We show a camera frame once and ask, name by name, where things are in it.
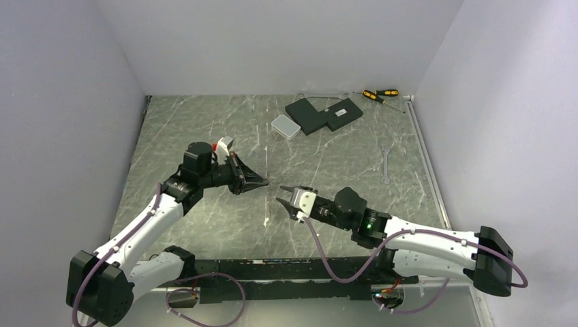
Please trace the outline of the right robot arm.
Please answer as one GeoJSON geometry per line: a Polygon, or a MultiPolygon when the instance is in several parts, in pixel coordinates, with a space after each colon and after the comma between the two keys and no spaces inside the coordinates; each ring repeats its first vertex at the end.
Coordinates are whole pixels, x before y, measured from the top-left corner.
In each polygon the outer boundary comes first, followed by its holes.
{"type": "Polygon", "coordinates": [[[371,209],[350,187],[332,200],[316,189],[283,186],[291,199],[280,199],[289,217],[299,223],[313,220],[349,231],[366,249],[377,249],[376,275],[391,283],[416,276],[469,281],[477,290],[508,297],[513,283],[513,250],[500,233],[481,226],[477,232],[432,228],[371,209]]]}

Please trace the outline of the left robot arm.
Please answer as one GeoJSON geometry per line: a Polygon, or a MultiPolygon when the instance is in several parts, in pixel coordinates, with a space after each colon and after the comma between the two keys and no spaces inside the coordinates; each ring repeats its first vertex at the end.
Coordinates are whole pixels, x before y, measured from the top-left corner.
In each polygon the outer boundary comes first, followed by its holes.
{"type": "Polygon", "coordinates": [[[239,195],[269,184],[230,150],[232,142],[223,137],[217,144],[189,144],[177,171],[157,184],[139,215],[104,245],[71,259],[66,303],[74,326],[80,325],[80,313],[92,319],[90,326],[114,326],[152,289],[169,281],[186,286],[195,279],[195,256],[180,247],[168,247],[146,262],[139,259],[202,199],[205,189],[227,187],[239,195]]]}

